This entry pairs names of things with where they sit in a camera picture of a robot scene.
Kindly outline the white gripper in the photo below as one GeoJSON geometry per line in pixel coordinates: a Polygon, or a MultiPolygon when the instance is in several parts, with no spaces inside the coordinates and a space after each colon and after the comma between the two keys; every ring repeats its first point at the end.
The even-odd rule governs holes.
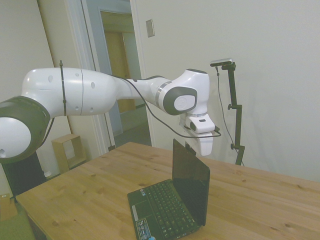
{"type": "Polygon", "coordinates": [[[185,138],[185,148],[192,154],[208,156],[213,149],[214,123],[208,114],[192,115],[184,113],[180,116],[179,125],[185,138]]]}

